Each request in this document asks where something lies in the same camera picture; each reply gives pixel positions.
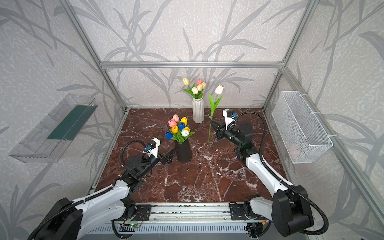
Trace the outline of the orange yellow tulip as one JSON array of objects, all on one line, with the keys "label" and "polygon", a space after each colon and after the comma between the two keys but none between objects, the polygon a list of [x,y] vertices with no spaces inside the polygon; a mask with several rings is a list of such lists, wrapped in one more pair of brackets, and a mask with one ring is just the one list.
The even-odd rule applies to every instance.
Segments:
[{"label": "orange yellow tulip", "polygon": [[171,129],[173,134],[177,134],[179,132],[179,127],[177,125],[173,126]]}]

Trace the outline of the white ribbed ceramic vase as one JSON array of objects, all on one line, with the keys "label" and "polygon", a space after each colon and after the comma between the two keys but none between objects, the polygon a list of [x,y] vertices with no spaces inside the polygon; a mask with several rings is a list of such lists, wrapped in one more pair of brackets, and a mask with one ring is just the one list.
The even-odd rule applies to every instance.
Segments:
[{"label": "white ribbed ceramic vase", "polygon": [[204,99],[193,98],[193,120],[200,124],[204,121]]}]

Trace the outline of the black cone vase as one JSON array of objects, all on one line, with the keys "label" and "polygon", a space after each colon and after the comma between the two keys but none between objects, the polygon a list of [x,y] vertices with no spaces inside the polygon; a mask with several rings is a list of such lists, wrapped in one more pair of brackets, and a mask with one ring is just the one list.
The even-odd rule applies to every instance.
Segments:
[{"label": "black cone vase", "polygon": [[189,139],[185,140],[183,143],[175,142],[175,148],[178,161],[187,163],[192,159],[193,154]]}]

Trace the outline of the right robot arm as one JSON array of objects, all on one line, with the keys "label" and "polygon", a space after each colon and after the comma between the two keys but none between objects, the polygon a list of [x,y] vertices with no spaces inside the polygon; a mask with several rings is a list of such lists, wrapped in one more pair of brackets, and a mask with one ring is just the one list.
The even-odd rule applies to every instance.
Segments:
[{"label": "right robot arm", "polygon": [[253,144],[253,126],[242,123],[235,127],[240,118],[230,109],[223,110],[224,122],[211,121],[217,139],[223,138],[236,145],[235,154],[250,171],[257,175],[272,196],[272,200],[254,197],[247,206],[253,215],[265,217],[274,223],[283,237],[295,233],[318,236],[327,232],[329,220],[323,210],[311,201],[301,185],[295,186],[282,177],[264,158],[263,148],[267,134],[264,118],[263,135],[258,148]]}]

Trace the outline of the light pink tulip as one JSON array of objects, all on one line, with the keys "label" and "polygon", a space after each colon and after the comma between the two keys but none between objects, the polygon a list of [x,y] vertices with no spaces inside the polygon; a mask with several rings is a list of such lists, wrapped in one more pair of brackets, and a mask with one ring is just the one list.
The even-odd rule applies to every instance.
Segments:
[{"label": "light pink tulip", "polygon": [[173,115],[173,120],[174,120],[175,122],[177,122],[177,123],[180,122],[180,118],[179,118],[178,115]]}]

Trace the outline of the pale blue white tulip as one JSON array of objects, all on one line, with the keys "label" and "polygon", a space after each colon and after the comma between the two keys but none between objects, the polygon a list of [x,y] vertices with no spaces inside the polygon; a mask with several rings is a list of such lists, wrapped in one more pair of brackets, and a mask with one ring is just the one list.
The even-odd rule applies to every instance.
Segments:
[{"label": "pale blue white tulip", "polygon": [[186,137],[188,137],[189,135],[190,135],[190,132],[188,132],[188,131],[181,131],[181,134],[182,134],[182,136],[184,137],[184,138],[186,138]]}]

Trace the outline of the pale yellow tulip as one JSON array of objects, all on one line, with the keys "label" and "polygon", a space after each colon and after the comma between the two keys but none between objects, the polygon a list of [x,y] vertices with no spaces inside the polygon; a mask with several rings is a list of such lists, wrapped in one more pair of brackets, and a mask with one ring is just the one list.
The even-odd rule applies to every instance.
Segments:
[{"label": "pale yellow tulip", "polygon": [[189,93],[193,98],[195,98],[195,94],[190,87],[190,81],[187,78],[183,78],[183,83],[187,87],[186,89],[183,89],[185,92]]}]

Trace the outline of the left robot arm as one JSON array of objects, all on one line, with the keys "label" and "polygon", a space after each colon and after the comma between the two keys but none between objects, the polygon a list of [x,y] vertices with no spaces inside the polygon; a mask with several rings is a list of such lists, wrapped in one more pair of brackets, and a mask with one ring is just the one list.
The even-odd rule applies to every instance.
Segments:
[{"label": "left robot arm", "polygon": [[139,190],[142,179],[158,163],[170,164],[176,153],[172,149],[159,153],[162,140],[147,144],[140,140],[128,142],[120,153],[124,173],[111,185],[75,200],[63,198],[55,203],[42,222],[29,235],[30,240],[78,240],[107,221],[131,217],[136,204],[131,195]]}]

